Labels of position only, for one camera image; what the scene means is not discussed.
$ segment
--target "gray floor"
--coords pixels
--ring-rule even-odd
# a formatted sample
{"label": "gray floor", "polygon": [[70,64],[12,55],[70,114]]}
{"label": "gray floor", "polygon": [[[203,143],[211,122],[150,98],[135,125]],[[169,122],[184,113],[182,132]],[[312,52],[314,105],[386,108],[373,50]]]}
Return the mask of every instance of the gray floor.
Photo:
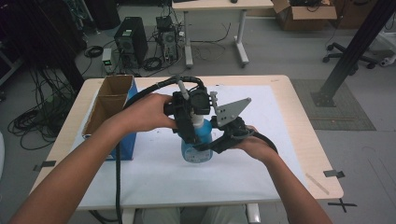
{"label": "gray floor", "polygon": [[[128,7],[120,9],[120,14],[128,13]],[[153,30],[150,26],[151,21],[146,25],[146,33],[149,35]],[[191,31],[196,40],[215,40],[225,35],[225,29],[221,24],[193,28]],[[247,20],[243,42],[250,64],[245,68],[241,68],[236,48],[233,46],[233,34],[236,34],[236,30],[237,24],[232,24],[230,34],[224,41],[219,42],[225,48],[224,51],[220,46],[194,43],[195,58],[191,70],[185,70],[183,61],[180,61],[154,76],[168,77],[175,73],[182,73],[183,76],[282,74],[290,78],[325,79],[336,65],[336,60],[329,63],[321,62],[322,57],[326,55],[324,46],[334,31],[330,25],[317,32],[284,32],[279,29],[273,18]],[[332,41],[347,45],[354,34],[353,30],[338,30]],[[112,35],[114,30],[89,35],[88,45],[104,45],[112,40]],[[371,53],[382,59],[385,54],[378,49],[382,48],[373,47]],[[76,63],[79,70],[84,71],[89,59],[79,55]],[[142,70],[136,72],[142,76],[150,75]],[[94,59],[84,77],[102,77],[104,74],[100,59]],[[361,63],[359,71],[355,76],[348,77],[346,84],[377,131],[317,131],[318,139],[332,167],[346,175],[340,179],[345,192],[344,203],[354,203],[357,207],[348,206],[345,213],[341,206],[327,205],[328,202],[339,203],[338,200],[320,203],[334,223],[394,223],[396,168],[392,162],[396,158],[396,64],[369,70]],[[35,105],[35,86],[29,74],[21,69],[2,89],[7,93],[7,100],[0,104],[0,131],[6,144],[6,161],[0,181],[0,221],[3,223],[10,219],[29,194],[38,175],[33,168],[46,159],[50,147],[36,151],[23,150],[20,147],[20,139],[7,131],[7,125],[11,120]],[[28,142],[39,145],[42,143],[40,139],[38,134],[32,134]],[[288,223],[281,203],[263,203],[260,204],[260,209],[262,223]],[[184,223],[195,223],[193,220],[199,220],[204,211],[204,208],[186,209],[182,214],[182,220]],[[114,211],[105,211],[104,215],[115,216]],[[88,212],[77,211],[70,223],[97,221]],[[136,223],[141,223],[141,220],[138,218]]]}

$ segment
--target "cardboard box on floor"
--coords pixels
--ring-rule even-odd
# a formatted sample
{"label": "cardboard box on floor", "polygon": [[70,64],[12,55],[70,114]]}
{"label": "cardboard box on floor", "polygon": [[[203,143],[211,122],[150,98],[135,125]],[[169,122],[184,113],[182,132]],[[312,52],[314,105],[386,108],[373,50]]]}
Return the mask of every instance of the cardboard box on floor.
{"label": "cardboard box on floor", "polygon": [[337,20],[330,21],[338,29],[359,29],[377,0],[332,0]]}
{"label": "cardboard box on floor", "polygon": [[[125,104],[128,91],[137,93],[133,76],[106,77],[99,89],[93,103],[92,111],[82,131],[82,136],[87,139],[100,125],[113,115],[121,112]],[[120,158],[122,161],[130,161],[134,153],[134,140],[136,133],[127,134],[120,141]],[[113,149],[107,157],[107,161],[116,159],[116,150]]]}
{"label": "cardboard box on floor", "polygon": [[273,0],[276,20],[283,30],[322,30],[327,20],[336,20],[335,7],[323,0],[319,7],[292,7],[288,0]]}

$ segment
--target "table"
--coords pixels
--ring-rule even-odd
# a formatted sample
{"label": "table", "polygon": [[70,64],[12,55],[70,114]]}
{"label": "table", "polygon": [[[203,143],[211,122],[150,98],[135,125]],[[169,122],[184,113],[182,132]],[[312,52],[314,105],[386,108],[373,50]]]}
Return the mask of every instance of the table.
{"label": "table", "polygon": [[[206,86],[241,85],[241,86],[270,86],[276,98],[277,105],[287,127],[290,141],[304,173],[307,189],[316,199],[341,198],[343,191],[335,176],[326,177],[323,171],[332,170],[332,167],[318,141],[318,138],[306,116],[304,109],[286,76],[233,76],[233,77],[200,77]],[[136,78],[137,87],[147,87],[153,83],[165,80],[165,77]],[[67,117],[61,132],[54,143],[47,161],[59,163],[70,152],[80,124],[89,110],[94,93],[99,89],[101,78],[86,80]],[[43,167],[33,189],[47,176],[53,167]],[[145,204],[142,207],[155,207],[156,204]],[[136,205],[125,204],[124,207]],[[107,209],[109,207],[84,207],[84,209]]]}
{"label": "table", "polygon": [[217,13],[215,17],[219,17],[219,16],[224,17],[227,14],[227,11],[231,11],[231,10],[240,11],[239,29],[238,29],[238,35],[235,37],[235,44],[237,46],[238,53],[242,61],[242,67],[245,67],[245,65],[248,64],[248,56],[245,52],[244,45],[242,44],[242,35],[244,33],[247,9],[269,8],[272,6],[273,3],[271,0],[239,0],[235,4],[231,3],[230,0],[198,0],[198,1],[190,1],[190,2],[173,3],[172,8],[175,11],[183,11],[184,13],[184,29],[185,29],[184,50],[186,55],[186,66],[188,68],[192,68],[193,66],[190,32],[189,32],[189,22],[191,18],[190,14],[192,12],[196,12],[196,11],[199,11],[200,13],[203,13],[204,11],[209,12],[203,14],[203,16],[200,17],[200,20],[203,20],[210,13],[211,14]]}

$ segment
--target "white desk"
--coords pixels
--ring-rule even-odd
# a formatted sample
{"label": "white desk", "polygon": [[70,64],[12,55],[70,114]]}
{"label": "white desk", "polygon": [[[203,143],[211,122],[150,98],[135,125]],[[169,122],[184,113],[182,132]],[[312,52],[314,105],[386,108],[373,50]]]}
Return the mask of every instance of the white desk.
{"label": "white desk", "polygon": [[[190,14],[195,11],[207,11],[210,13],[217,13],[217,17],[223,17],[230,10],[239,10],[239,29],[238,35],[235,37],[235,44],[238,49],[239,56],[242,61],[242,67],[248,64],[248,56],[245,52],[244,45],[242,44],[242,35],[244,33],[245,19],[247,15],[247,9],[251,8],[268,8],[272,7],[273,3],[271,0],[238,0],[237,3],[233,4],[230,0],[197,0],[182,3],[173,3],[172,7],[176,11],[184,12],[184,32],[185,32],[185,55],[186,55],[186,66],[192,68],[192,53],[191,53],[191,41],[189,32]],[[200,19],[204,19],[208,14],[204,14]]]}
{"label": "white desk", "polygon": [[[159,82],[164,80],[164,77],[143,77],[143,78],[137,78],[136,79],[136,85],[140,88],[144,88],[147,86],[152,85],[153,83]],[[291,83],[289,79],[285,76],[243,76],[243,77],[201,77],[201,80],[205,83],[206,86],[214,86],[217,84],[222,84],[222,85],[239,85],[239,86],[252,86],[252,85],[263,85],[263,86],[270,86],[273,94],[276,98],[276,103],[279,108],[279,111],[282,115],[283,121],[285,126],[287,127],[288,130],[288,135],[290,137],[290,141],[292,143],[292,146],[295,150],[296,156],[298,158],[298,161],[301,164],[302,172],[305,178],[305,183],[306,187],[309,190],[309,192],[314,196],[316,199],[335,199],[335,198],[341,198],[343,195],[343,191],[341,189],[341,186],[337,180],[336,177],[326,177],[323,174],[323,171],[331,170],[332,167],[323,151],[323,148],[320,145],[320,142],[318,141],[318,138],[312,129],[312,126],[309,122],[309,119],[307,118],[304,109],[294,91],[294,88],[291,86]],[[89,79],[85,81],[84,86],[82,87],[77,100],[75,101],[69,116],[67,117],[66,122],[64,123],[64,126],[56,140],[56,142],[53,145],[53,148],[51,152],[49,153],[49,156],[47,158],[47,161],[57,161],[56,164],[59,163],[69,152],[70,148],[73,146],[73,143],[75,142],[76,138],[76,133],[78,132],[78,129],[80,128],[81,122],[84,120],[84,117],[89,110],[90,104],[92,102],[92,98],[94,96],[94,93],[96,90],[99,89],[101,83],[103,80],[101,78],[98,79]],[[151,157],[152,159],[164,163],[165,161],[161,161],[161,158],[156,158],[156,157]],[[179,149],[177,150],[177,153],[175,156],[178,159],[181,159],[181,153],[179,152]],[[205,169],[205,163],[201,163],[202,167]],[[104,166],[111,166],[111,163],[105,162]],[[190,170],[191,167],[186,163],[186,170]],[[42,179],[47,176],[47,174],[53,169],[53,167],[43,167],[37,181],[35,182],[34,188],[42,181]],[[90,198],[90,202],[86,203],[85,205],[82,205],[79,209],[107,209],[107,208],[114,208],[115,204],[115,187],[114,190],[111,188],[113,187],[106,187],[106,185],[111,185],[115,186],[115,178],[112,179],[112,176],[115,176],[115,169],[107,169],[106,172],[104,173],[98,173],[99,178],[101,177],[107,177],[109,178],[106,183],[104,183],[103,188],[99,188],[99,191],[95,192],[93,195],[88,196]],[[208,175],[212,175],[215,171],[207,171]],[[180,174],[184,175],[185,171],[180,170]],[[152,181],[150,179],[154,179],[156,176],[152,176],[151,178],[148,178],[147,182]],[[191,184],[198,183],[201,186],[201,191],[199,192],[191,192],[192,194],[195,194],[199,196],[200,194],[205,195],[205,191],[208,189],[205,186],[205,181],[201,180],[198,181],[193,178],[186,177],[187,180],[191,180]],[[123,182],[122,185],[124,185],[126,182],[131,182],[133,181],[131,179],[122,179],[121,182]],[[230,179],[223,179],[221,181],[225,181],[226,183],[232,184],[232,180]],[[125,203],[125,200],[121,198],[121,205],[126,208],[126,207],[155,207],[155,206],[175,206],[175,205],[199,205],[199,204],[207,204],[209,201],[199,201],[199,200],[192,200],[189,203],[161,203],[158,204],[158,202],[153,203],[148,200],[146,200],[144,203],[139,200],[145,200],[144,195],[140,195],[139,200],[134,200],[134,198],[130,198],[131,195],[136,193],[137,191],[147,188],[148,183],[142,183],[139,187],[136,189],[126,189],[121,187],[121,190],[123,190],[123,195],[128,197],[128,202],[132,203]],[[163,201],[165,202],[167,200],[167,194],[170,192],[169,190],[172,190],[174,187],[172,184],[167,184],[166,186],[160,186],[163,187],[163,191],[161,192],[153,192],[153,195],[157,195],[160,197],[163,197]],[[109,197],[109,202],[105,204],[102,204],[101,200],[102,196],[108,197],[108,194],[111,194]],[[276,200],[274,198],[251,198],[249,197],[248,194],[245,194],[247,197],[245,199],[238,199],[238,200],[228,200],[228,201],[223,201],[220,202],[219,200],[217,201],[211,201],[209,203],[211,204],[227,204],[227,203],[258,203],[258,202],[267,202],[268,200]]]}

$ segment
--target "black metal stand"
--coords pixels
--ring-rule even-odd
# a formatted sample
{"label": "black metal stand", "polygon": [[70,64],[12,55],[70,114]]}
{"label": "black metal stand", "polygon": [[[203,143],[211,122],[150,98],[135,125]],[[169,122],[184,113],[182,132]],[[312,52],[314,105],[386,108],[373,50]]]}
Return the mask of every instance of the black metal stand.
{"label": "black metal stand", "polygon": [[377,1],[373,10],[367,16],[361,28],[352,38],[344,55],[334,67],[326,82],[319,92],[312,92],[312,98],[316,106],[335,106],[332,98],[341,84],[350,74],[364,51],[368,49],[378,33],[387,23],[390,16],[395,12],[396,1]]}

